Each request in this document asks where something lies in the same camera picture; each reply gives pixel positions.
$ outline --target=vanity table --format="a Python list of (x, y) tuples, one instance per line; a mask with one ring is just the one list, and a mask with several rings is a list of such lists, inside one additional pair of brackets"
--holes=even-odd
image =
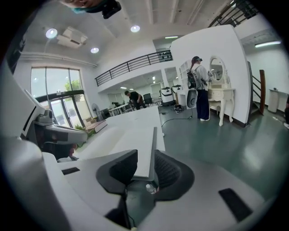
[(223, 118), (225, 113), (226, 104), (231, 104), (231, 110), (229, 113), (230, 122), (233, 122), (232, 116), (234, 111), (234, 90), (231, 88), (229, 77), (225, 64), (221, 58), (212, 56), (210, 59), (210, 70), (213, 74), (211, 77), (212, 82), (208, 89), (209, 108), (216, 107), (217, 114), (219, 111), (220, 122), (219, 126), (223, 125)]

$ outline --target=person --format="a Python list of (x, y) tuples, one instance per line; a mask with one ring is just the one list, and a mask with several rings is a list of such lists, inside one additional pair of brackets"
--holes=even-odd
[(284, 126), (289, 129), (289, 96), (287, 98), (286, 108), (285, 108), (284, 113), (285, 113), (285, 120), (286, 120), (286, 122), (284, 123)]
[(196, 81), (196, 90), (198, 92), (197, 97), (197, 115), (198, 119), (201, 121), (209, 121), (209, 99), (208, 99), (208, 90), (207, 83), (210, 80), (210, 77), (205, 69), (200, 63), (203, 61), (200, 57), (195, 56), (191, 60), (191, 68), (195, 71), (195, 81)]
[(143, 108), (146, 108), (143, 97), (137, 93), (137, 92), (129, 92), (125, 91), (125, 95), (130, 98), (130, 101), (133, 103), (134, 107), (139, 110), (140, 106), (143, 106)]

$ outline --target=woman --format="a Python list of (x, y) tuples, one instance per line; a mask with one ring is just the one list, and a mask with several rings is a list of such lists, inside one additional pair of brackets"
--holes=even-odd
[(201, 121), (209, 121), (209, 100), (208, 100), (208, 90), (207, 83), (210, 80), (207, 70), (200, 63), (203, 61), (198, 56), (195, 56), (191, 60), (190, 70), (194, 70), (195, 81), (196, 81), (196, 90), (198, 92), (197, 98), (197, 114), (198, 119)]

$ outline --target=glass door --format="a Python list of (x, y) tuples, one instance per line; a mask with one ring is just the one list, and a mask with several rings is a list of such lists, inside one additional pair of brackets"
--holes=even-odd
[(73, 128), (75, 128), (76, 125), (81, 126), (81, 122), (79, 120), (79, 117), (77, 115), (72, 97), (68, 97), (63, 99), (64, 102), (64, 110), (66, 110), (67, 115), (68, 115), (68, 119), (70, 120)]
[(51, 101), (51, 108), (57, 123), (65, 127), (70, 127), (70, 124), (68, 123), (67, 117), (63, 110), (61, 100)]

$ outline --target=floor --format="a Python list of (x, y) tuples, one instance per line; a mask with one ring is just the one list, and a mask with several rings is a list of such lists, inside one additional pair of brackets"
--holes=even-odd
[[(288, 172), (289, 130), (283, 118), (265, 111), (257, 115), (249, 126), (241, 128), (212, 113), (210, 121), (197, 119), (196, 110), (176, 114), (171, 107), (160, 107), (164, 143), (168, 153), (219, 165), (243, 180), (265, 200), (278, 193)], [(145, 191), (145, 182), (130, 185), (127, 206), (129, 214), (139, 224), (153, 208), (151, 195)]]

